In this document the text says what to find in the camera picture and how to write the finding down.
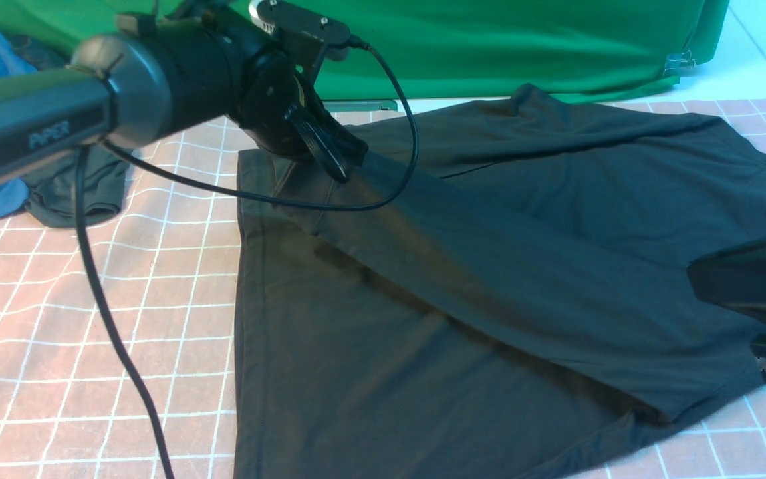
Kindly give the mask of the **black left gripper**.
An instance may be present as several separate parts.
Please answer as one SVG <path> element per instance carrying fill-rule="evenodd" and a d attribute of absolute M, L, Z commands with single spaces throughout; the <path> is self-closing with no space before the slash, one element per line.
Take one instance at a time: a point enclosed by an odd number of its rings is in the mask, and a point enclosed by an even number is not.
<path fill-rule="evenodd" d="M 230 117 L 253 141 L 287 160 L 315 160 L 338 183 L 362 167 L 370 147 L 328 110 L 311 114 L 315 94 L 283 46 L 251 20 L 232 27 L 243 55 L 241 92 Z"/>

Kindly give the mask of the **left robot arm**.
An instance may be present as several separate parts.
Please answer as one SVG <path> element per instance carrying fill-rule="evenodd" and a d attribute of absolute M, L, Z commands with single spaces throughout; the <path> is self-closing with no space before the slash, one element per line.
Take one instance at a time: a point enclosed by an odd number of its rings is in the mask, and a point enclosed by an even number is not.
<path fill-rule="evenodd" d="M 270 154 L 314 161 L 337 182 L 368 151 L 323 106 L 314 82 L 331 48 L 352 40 L 340 22 L 276 2 L 276 19 L 215 7 L 193 19 L 120 13 L 116 31 L 85 40 L 72 63 L 0 78 L 0 184 L 109 140 L 136 149 L 228 117 Z"/>

